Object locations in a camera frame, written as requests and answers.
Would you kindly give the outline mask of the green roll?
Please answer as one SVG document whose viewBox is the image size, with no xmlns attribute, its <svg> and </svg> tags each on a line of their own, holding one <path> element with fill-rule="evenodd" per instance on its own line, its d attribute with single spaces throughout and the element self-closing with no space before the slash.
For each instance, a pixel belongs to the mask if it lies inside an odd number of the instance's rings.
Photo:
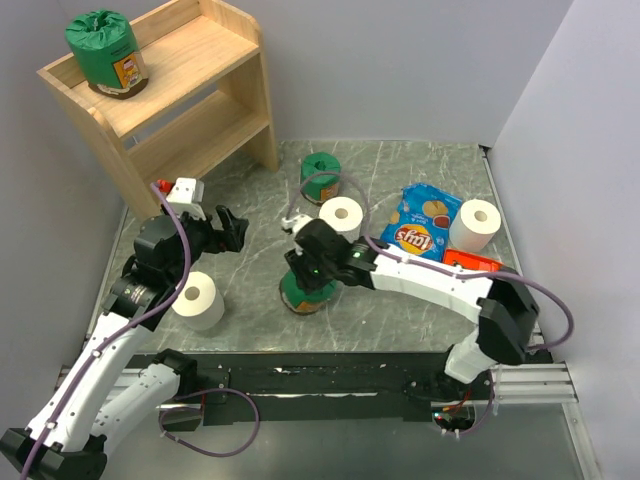
<svg viewBox="0 0 640 480">
<path fill-rule="evenodd" d="M 297 315 L 310 315 L 323 308 L 334 295 L 336 281 L 331 281 L 320 290 L 305 293 L 298 287 L 296 277 L 288 271 L 281 279 L 279 292 L 284 305 Z"/>
<path fill-rule="evenodd" d="M 300 183 L 306 182 L 303 196 L 315 205 L 337 197 L 340 190 L 340 177 L 334 172 L 341 171 L 339 160 L 326 152 L 307 155 L 300 167 Z"/>
<path fill-rule="evenodd" d="M 124 100 L 147 86 L 146 64 L 124 15 L 110 10 L 79 15 L 66 27 L 65 40 L 91 90 Z"/>
</svg>

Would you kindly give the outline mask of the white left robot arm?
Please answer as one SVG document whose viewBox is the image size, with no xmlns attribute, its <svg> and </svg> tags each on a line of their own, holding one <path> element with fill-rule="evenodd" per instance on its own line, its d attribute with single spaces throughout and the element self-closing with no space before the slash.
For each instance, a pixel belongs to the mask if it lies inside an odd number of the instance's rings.
<svg viewBox="0 0 640 480">
<path fill-rule="evenodd" d="M 112 285 L 95 329 L 63 383 L 25 428 L 10 428 L 1 452 L 23 479 L 98 479 L 137 415 L 166 400 L 190 400 L 197 363 L 167 349 L 114 400 L 112 387 L 186 286 L 204 253 L 239 252 L 249 226 L 224 206 L 216 229 L 204 213 L 164 211 L 147 219 Z"/>
</svg>

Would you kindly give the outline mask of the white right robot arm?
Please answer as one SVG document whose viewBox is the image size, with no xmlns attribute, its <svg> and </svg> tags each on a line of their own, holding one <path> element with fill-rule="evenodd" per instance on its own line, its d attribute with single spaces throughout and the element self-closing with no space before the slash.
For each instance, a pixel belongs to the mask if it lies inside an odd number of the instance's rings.
<svg viewBox="0 0 640 480">
<path fill-rule="evenodd" d="M 473 323 L 472 333 L 448 350 L 437 374 L 444 396 L 463 396 L 495 365 L 525 362 L 539 307 L 517 274 L 445 265 L 365 236 L 350 242 L 326 221 L 305 214 L 282 219 L 281 228 L 294 241 L 285 259 L 307 294 L 337 281 L 418 298 Z"/>
</svg>

